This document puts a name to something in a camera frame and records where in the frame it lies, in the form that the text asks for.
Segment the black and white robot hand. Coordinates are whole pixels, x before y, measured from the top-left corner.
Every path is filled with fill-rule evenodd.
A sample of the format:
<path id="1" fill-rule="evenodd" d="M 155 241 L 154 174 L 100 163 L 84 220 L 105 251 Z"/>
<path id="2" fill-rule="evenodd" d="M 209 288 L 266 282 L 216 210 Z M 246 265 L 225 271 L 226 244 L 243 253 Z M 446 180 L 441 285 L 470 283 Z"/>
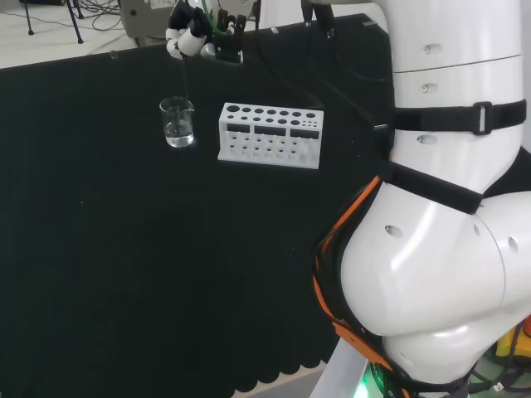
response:
<path id="1" fill-rule="evenodd" d="M 241 64 L 252 1 L 177 1 L 166 29 L 167 52 L 180 61 L 200 56 Z"/>

